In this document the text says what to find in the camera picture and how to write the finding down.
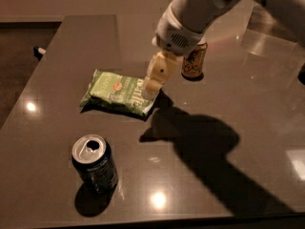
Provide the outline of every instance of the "can lid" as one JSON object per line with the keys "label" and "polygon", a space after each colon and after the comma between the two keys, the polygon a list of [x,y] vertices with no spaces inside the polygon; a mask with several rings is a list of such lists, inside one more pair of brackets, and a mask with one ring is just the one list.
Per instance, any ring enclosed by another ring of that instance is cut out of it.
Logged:
{"label": "can lid", "polygon": [[100,135],[85,135],[79,138],[73,148],[73,158],[82,164],[93,163],[106,151],[106,141]]}

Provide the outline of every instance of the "snack bag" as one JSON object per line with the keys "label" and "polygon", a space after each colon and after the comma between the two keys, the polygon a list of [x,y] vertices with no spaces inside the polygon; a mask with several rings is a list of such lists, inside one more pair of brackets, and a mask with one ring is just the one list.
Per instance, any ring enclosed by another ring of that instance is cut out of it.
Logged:
{"label": "snack bag", "polygon": [[95,70],[80,106],[96,105],[109,110],[147,116],[154,100],[141,96],[143,79]]}

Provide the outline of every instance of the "soda can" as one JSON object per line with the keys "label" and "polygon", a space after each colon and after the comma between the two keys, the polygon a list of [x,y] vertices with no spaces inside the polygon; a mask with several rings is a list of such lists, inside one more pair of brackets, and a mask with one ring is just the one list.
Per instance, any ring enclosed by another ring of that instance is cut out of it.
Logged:
{"label": "soda can", "polygon": [[111,147],[99,135],[85,135],[75,142],[72,164],[84,183],[99,195],[117,184]]}
{"label": "soda can", "polygon": [[188,55],[183,57],[181,74],[189,80],[203,78],[203,61],[208,49],[208,44],[198,44]]}

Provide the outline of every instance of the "can pull tab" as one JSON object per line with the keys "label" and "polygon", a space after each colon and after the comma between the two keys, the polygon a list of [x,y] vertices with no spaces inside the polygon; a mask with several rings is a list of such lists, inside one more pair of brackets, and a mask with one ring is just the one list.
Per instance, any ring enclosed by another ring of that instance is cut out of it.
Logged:
{"label": "can pull tab", "polygon": [[99,149],[99,143],[94,140],[90,140],[86,143],[86,151],[87,152],[94,152],[95,150]]}

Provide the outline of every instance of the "glossy tabletop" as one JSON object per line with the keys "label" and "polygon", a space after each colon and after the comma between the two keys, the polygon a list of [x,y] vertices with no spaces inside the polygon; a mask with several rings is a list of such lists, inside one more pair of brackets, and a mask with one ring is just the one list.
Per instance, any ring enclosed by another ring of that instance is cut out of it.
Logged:
{"label": "glossy tabletop", "polygon": [[[157,19],[64,20],[0,132],[1,227],[305,212],[304,51],[296,43],[278,58],[253,55],[240,46],[245,28],[223,33],[223,20],[208,34],[204,78],[187,81],[178,70],[148,119],[79,107],[94,69],[145,76],[158,52],[150,44]],[[101,198],[71,164],[73,144],[88,134],[108,140],[119,176]]]}

